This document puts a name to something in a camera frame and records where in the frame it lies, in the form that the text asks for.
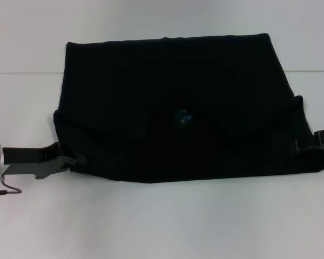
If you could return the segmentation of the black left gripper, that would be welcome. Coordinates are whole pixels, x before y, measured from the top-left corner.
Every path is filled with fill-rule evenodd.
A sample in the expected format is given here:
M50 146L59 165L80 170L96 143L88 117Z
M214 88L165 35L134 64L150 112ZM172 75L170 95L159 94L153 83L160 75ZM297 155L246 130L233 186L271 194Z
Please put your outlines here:
M86 157L65 156L60 143L43 148L3 148L4 164L8 168L3 175L34 175L41 180L67 171L71 165L87 165Z

